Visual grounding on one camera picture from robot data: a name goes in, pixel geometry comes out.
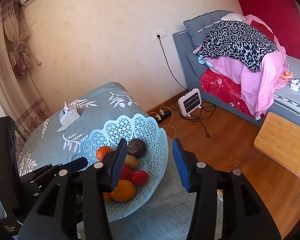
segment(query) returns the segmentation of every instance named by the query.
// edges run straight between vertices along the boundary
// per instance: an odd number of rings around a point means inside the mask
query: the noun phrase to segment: pink blanket
[[[255,20],[271,30],[257,17],[248,15],[245,18],[247,24]],[[260,65],[260,72],[256,73],[250,71],[239,60],[227,56],[221,56],[217,59],[205,58],[209,60],[215,70],[230,78],[234,83],[241,84],[241,97],[254,117],[258,117],[262,113],[266,114],[267,109],[274,101],[273,92],[284,87],[288,82],[279,79],[285,70],[289,70],[289,64],[286,62],[286,50],[280,46],[276,37],[275,43],[279,51],[265,55]]]

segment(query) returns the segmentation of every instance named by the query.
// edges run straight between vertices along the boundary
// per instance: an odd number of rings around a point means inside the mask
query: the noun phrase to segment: white tissue pack
[[[291,80],[290,88],[295,92],[298,92],[300,89],[300,80],[298,78]]]
[[[67,103],[65,102],[65,107],[59,114],[60,117],[60,123],[67,128],[69,125],[71,125],[75,120],[77,120],[80,115],[78,114],[77,108],[75,106],[67,106]]]

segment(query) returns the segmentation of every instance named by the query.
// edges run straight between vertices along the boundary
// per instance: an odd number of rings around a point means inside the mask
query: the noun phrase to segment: table leg
[[[239,165],[236,165],[235,168],[240,168],[242,165],[246,164],[248,161],[250,161],[254,156],[257,155],[259,151],[255,150],[252,154],[250,154],[246,159],[244,159]]]
[[[297,195],[297,197],[296,197],[296,199],[294,200],[294,202],[292,203],[292,207],[295,205],[295,203],[297,202],[297,200],[298,200],[298,198],[299,198],[299,196],[300,196],[300,191],[299,191],[299,193],[298,193],[298,195]]]

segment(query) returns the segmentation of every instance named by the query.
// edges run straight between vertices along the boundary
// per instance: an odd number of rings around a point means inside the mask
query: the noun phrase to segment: leopard print fabric
[[[254,27],[239,21],[221,21],[210,31],[197,54],[209,58],[229,56],[252,72],[259,72],[263,57],[276,50],[279,51],[277,46]]]

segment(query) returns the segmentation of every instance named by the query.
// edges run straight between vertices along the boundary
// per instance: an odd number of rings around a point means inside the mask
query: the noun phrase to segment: white pillow
[[[243,17],[243,15],[239,13],[228,13],[227,15],[223,16],[221,18],[222,21],[239,21],[243,22],[246,19]]]

